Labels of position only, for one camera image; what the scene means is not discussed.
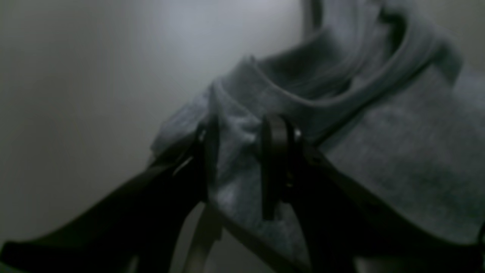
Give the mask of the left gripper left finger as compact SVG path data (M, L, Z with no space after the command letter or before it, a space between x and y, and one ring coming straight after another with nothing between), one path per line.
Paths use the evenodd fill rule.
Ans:
M34 240L6 242L1 263L28 273L118 273L136 257L137 273L169 271L185 219L206 201L208 117L144 172L70 223Z

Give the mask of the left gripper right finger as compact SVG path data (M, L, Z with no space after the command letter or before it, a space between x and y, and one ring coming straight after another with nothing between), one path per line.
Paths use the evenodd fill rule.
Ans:
M289 204L314 273L483 273L484 228L456 244L412 224L338 171L284 116L261 127L262 218Z

